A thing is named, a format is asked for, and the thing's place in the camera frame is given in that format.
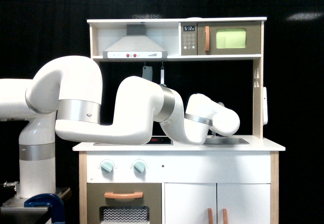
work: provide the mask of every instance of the microwave door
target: microwave door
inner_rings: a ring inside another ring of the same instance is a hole
[[[197,54],[261,54],[260,22],[198,23]]]

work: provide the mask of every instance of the mint green knob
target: mint green knob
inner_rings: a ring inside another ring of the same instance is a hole
[[[113,170],[113,162],[110,160],[105,160],[100,164],[101,171],[104,173],[109,173]]]
[[[133,164],[133,169],[137,173],[142,173],[142,172],[145,171],[145,163],[143,161],[141,161],[141,160],[137,160]]]

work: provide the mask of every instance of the silver joint ring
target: silver joint ring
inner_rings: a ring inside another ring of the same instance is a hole
[[[82,100],[59,100],[56,119],[100,124],[100,104]]]
[[[55,157],[55,142],[49,144],[19,145],[19,159],[23,161],[47,160]]]
[[[154,117],[156,122],[163,122],[167,120],[173,113],[174,106],[176,104],[172,91],[164,86],[161,86],[161,88],[164,95],[164,101],[161,111]]]
[[[192,121],[195,121],[195,122],[198,122],[198,123],[207,124],[209,126],[212,126],[213,125],[213,121],[212,120],[205,119],[205,118],[201,118],[201,117],[194,116],[194,115],[191,115],[191,114],[185,114],[184,115],[184,118],[185,119],[192,120]]]

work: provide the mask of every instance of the orange handle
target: orange handle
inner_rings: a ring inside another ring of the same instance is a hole
[[[209,51],[209,41],[210,41],[210,36],[209,36],[209,26],[205,27],[205,34],[206,34],[206,47],[205,47],[205,52]]]
[[[213,211],[211,208],[208,208],[208,220],[209,224],[213,224]]]
[[[136,199],[142,197],[143,197],[143,192],[135,192],[133,194],[114,194],[112,192],[105,193],[105,198],[108,199]]]
[[[227,224],[227,210],[223,209],[223,220],[224,220],[224,224]]]

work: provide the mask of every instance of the toy kitchen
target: toy kitchen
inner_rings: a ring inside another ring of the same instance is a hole
[[[88,20],[91,58],[97,63],[252,60],[253,133],[214,134],[197,144],[175,140],[177,133],[172,132],[173,140],[154,136],[143,145],[76,145],[81,224],[278,223],[278,153],[285,148],[263,138],[265,21],[265,17]],[[167,105],[160,115],[164,120],[175,107],[168,103],[170,91],[164,89]],[[188,110],[182,121],[214,127],[211,120]]]

